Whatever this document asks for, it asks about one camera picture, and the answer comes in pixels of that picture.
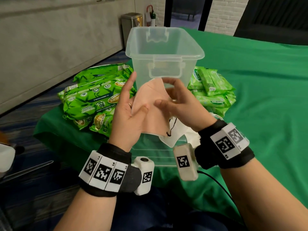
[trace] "black door frame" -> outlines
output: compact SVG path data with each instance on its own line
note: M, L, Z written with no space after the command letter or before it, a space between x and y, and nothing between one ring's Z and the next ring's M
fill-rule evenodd
M205 0L198 31L204 31L213 0ZM173 0L166 0L164 26L170 27Z

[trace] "dark blue pants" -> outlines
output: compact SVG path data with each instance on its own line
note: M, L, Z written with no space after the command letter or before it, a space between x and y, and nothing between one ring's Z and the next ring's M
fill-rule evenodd
M165 189L152 187L148 194L118 194L112 231L118 230L227 231L226 226L205 212L197 211Z

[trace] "table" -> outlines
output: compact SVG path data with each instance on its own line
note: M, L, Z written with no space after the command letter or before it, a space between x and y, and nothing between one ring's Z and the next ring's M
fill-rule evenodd
M308 47L185 30L205 51L197 66L218 69L236 88L237 102L225 120L248 137L256 158L308 207ZM80 171L91 150L105 140L77 130L62 118L61 108L41 117L34 137ZM225 186L218 168L206 172ZM225 192L205 175L184 182L177 168L156 167L153 185L173 190L197 209L240 220Z

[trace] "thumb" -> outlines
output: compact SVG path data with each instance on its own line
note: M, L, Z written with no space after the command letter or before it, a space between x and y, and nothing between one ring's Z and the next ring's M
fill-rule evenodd
M168 100L156 100L154 102L154 105L158 108L160 108L163 111L167 111L171 114L175 114L176 113L176 104L168 101Z
M145 116L148 114L148 112L149 112L149 105L145 104L141 106L141 108L135 113L133 119L142 122L145 119Z

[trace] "trash can lid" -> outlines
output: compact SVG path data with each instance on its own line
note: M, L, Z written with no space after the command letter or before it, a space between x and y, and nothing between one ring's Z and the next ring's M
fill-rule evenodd
M142 17L142 14L134 13L134 12L121 15L121 18L124 18L124 19L136 19L140 17Z

